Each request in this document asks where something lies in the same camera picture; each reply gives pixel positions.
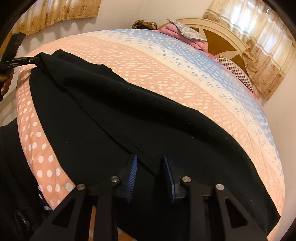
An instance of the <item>mattress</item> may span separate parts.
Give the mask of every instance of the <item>mattress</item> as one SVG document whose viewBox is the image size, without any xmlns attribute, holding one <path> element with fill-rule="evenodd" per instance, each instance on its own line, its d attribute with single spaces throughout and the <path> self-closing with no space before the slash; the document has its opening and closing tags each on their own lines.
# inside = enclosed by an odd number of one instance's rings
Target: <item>mattress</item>
<svg viewBox="0 0 296 241">
<path fill-rule="evenodd" d="M 106 30 L 73 35 L 31 52 L 58 49 L 104 64 L 124 80 L 195 109 L 227 131 L 253 162 L 282 214 L 284 176 L 266 116 L 246 87 L 215 60 L 177 39 L 150 30 Z M 20 140 L 39 189 L 54 210 L 74 188 L 42 130 L 30 95 L 30 70 L 20 68 L 17 113 Z M 89 233 L 93 240 L 93 222 Z M 272 240 L 277 227 L 269 234 Z M 119 240 L 132 240 L 118 230 Z"/>
</svg>

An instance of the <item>sheer curtain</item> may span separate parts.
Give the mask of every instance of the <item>sheer curtain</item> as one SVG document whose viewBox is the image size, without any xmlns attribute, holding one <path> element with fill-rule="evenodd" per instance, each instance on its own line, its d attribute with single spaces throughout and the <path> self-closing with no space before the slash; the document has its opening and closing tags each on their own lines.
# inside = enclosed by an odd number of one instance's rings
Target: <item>sheer curtain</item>
<svg viewBox="0 0 296 241">
<path fill-rule="evenodd" d="M 3 54 L 13 33 L 31 35 L 57 22 L 96 17 L 101 0 L 37 0 L 16 22 L 0 48 Z"/>
<path fill-rule="evenodd" d="M 296 55 L 295 40 L 283 21 L 262 0 L 213 0 L 203 18 L 222 24 L 246 44 L 246 70 L 268 100 Z"/>
</svg>

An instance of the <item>striped pillow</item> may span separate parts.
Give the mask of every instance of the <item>striped pillow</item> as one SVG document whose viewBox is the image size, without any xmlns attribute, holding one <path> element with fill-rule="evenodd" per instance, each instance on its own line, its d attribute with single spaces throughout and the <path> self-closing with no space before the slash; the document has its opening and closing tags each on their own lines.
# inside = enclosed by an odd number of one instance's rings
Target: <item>striped pillow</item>
<svg viewBox="0 0 296 241">
<path fill-rule="evenodd" d="M 254 93 L 253 84 L 252 84 L 250 78 L 236 63 L 234 63 L 230 59 L 225 58 L 222 55 L 219 55 L 219 58 L 217 59 L 217 61 L 221 65 L 223 65 L 227 69 L 229 69 L 245 86 L 247 86 L 247 88 L 252 93 Z"/>
</svg>

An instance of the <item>headboard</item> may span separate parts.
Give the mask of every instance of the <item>headboard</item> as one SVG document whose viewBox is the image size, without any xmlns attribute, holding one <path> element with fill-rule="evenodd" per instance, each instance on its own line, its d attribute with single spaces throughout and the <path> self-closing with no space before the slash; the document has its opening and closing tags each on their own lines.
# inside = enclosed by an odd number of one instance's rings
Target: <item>headboard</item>
<svg viewBox="0 0 296 241">
<path fill-rule="evenodd" d="M 231 59 L 243 71 L 246 72 L 242 53 L 246 50 L 246 45 L 231 31 L 214 21 L 203 18 L 183 18 L 178 19 L 180 23 L 196 30 L 203 35 L 208 42 L 209 53 L 213 55 L 222 54 Z"/>
</svg>

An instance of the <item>silver screw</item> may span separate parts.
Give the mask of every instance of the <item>silver screw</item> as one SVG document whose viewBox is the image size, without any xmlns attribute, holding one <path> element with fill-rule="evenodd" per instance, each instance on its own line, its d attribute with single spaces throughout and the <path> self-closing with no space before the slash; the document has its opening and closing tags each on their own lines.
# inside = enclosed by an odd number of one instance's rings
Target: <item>silver screw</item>
<svg viewBox="0 0 296 241">
<path fill-rule="evenodd" d="M 188 176 L 185 176 L 185 177 L 182 177 L 182 181 L 185 183 L 189 183 L 189 182 L 191 182 L 191 178 Z"/>
<path fill-rule="evenodd" d="M 78 184 L 76 187 L 79 191 L 83 190 L 85 188 L 84 184 Z"/>
<path fill-rule="evenodd" d="M 113 177 L 110 178 L 110 181 L 113 182 L 113 183 L 119 182 L 119 180 L 120 179 L 119 179 L 118 176 L 113 176 Z"/>
<path fill-rule="evenodd" d="M 224 190 L 224 186 L 223 186 L 222 184 L 217 184 L 217 185 L 216 185 L 216 188 L 217 188 L 219 191 Z"/>
</svg>

